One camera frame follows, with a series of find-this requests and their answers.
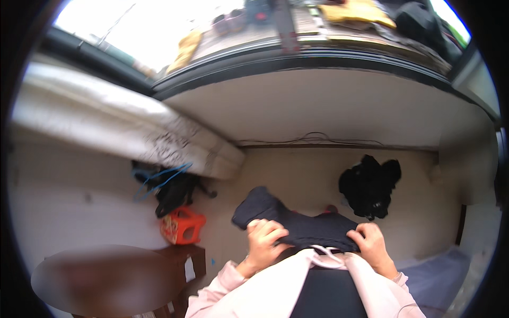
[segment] window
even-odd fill
[[[260,43],[282,54],[314,44],[384,52],[446,75],[470,34],[444,0],[72,0],[54,26],[152,80]],[[402,10],[408,12],[398,20]],[[433,15],[435,38],[419,25]]]

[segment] black bag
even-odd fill
[[[172,176],[178,173],[178,171],[169,171],[160,176],[148,179],[146,175],[155,175],[158,172],[165,170],[165,168],[157,167],[150,164],[144,164],[137,161],[132,161],[132,168],[134,177],[141,183],[145,183],[147,189],[150,191],[158,185],[162,184]],[[174,209],[182,205],[192,204],[192,194],[194,188],[200,188],[208,197],[215,198],[217,196],[216,191],[209,192],[200,182],[200,177],[188,173],[179,173],[169,180],[165,185],[159,188],[156,193],[156,198],[159,201],[159,205],[156,208],[156,215],[158,218],[162,218],[166,214],[170,213]]]
[[[396,30],[403,36],[435,50],[444,60],[453,64],[461,50],[443,33],[440,18],[419,2],[408,2],[396,12]]]

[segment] floor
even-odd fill
[[[401,165],[402,178],[393,191],[389,215],[375,221],[395,261],[432,256],[455,242],[461,206],[430,181],[433,153],[337,148],[250,149],[246,153],[238,178],[209,183],[217,198],[205,198],[199,191],[195,195],[192,208],[207,217],[199,244],[206,249],[207,276],[190,287],[190,294],[208,285],[228,260],[240,262],[246,256],[246,233],[231,224],[231,217],[255,186],[267,186],[289,209],[306,215],[320,214],[334,204],[348,218],[366,222],[341,205],[337,189],[341,173],[364,154],[380,163],[398,159]]]

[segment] blurred object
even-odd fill
[[[344,5],[319,5],[324,18],[332,23],[362,21],[396,28],[396,24],[380,10],[373,0],[348,0]]]
[[[196,279],[204,277],[207,273],[205,249],[193,244],[170,245],[167,248],[154,252],[166,257],[172,263],[171,270],[175,273],[176,277],[175,289],[178,291],[178,294],[172,298],[172,306],[175,311],[175,317],[183,318],[188,305],[188,295],[184,291],[189,284],[189,282],[186,282],[186,262],[188,262],[188,259],[191,259]]]
[[[270,0],[245,0],[247,19],[251,23],[266,24],[271,21],[272,10]]]
[[[161,222],[161,234],[172,244],[199,243],[200,229],[207,219],[196,214],[190,208],[182,206],[164,216]]]
[[[244,154],[226,140],[153,98],[92,75],[31,63],[13,124],[76,146],[228,179]]]
[[[212,28],[220,37],[230,32],[230,26],[226,22],[226,15],[220,14],[212,20]]]
[[[441,318],[467,276],[470,257],[453,246],[417,265],[402,267],[395,263],[398,271],[408,275],[408,289],[426,317]]]
[[[452,64],[461,56],[461,49],[444,34],[441,19],[424,4],[402,5],[395,21],[400,34],[434,49],[447,62]]]
[[[147,313],[176,298],[178,272],[159,253],[126,245],[101,245],[57,253],[31,278],[36,295],[73,314],[124,317]]]
[[[492,191],[498,162],[493,122],[482,108],[466,104],[442,130],[438,163],[443,187],[459,203],[482,203]]]
[[[198,48],[202,40],[202,32],[198,29],[192,30],[187,36],[179,41],[179,54],[175,61],[168,66],[166,74],[187,66],[191,61],[192,55]]]
[[[232,32],[240,32],[247,24],[245,10],[233,9],[228,15],[227,22]]]

